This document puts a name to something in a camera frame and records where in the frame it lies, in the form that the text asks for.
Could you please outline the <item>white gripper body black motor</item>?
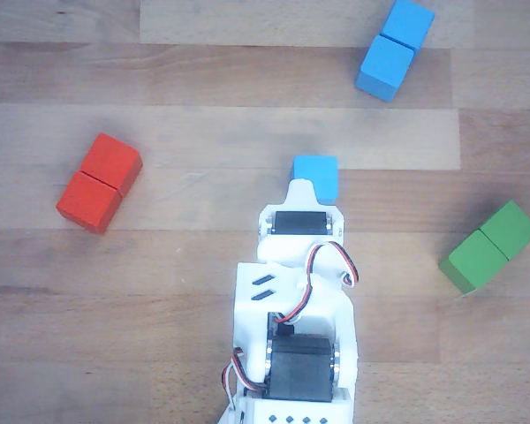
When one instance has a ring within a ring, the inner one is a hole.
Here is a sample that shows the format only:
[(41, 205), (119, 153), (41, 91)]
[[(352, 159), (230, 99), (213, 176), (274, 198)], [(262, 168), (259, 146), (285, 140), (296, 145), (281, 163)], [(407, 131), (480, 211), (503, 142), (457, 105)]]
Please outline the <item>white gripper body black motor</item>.
[(313, 245), (344, 243), (345, 220), (334, 206), (268, 205), (259, 215), (257, 260), (303, 265)]

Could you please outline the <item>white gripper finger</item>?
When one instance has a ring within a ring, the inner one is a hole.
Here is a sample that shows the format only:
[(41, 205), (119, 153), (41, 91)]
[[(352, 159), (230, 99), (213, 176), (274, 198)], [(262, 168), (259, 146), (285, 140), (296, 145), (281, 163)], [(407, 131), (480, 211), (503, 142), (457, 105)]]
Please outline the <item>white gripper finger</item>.
[(284, 200), (285, 207), (318, 207), (313, 182), (304, 178), (292, 179)]

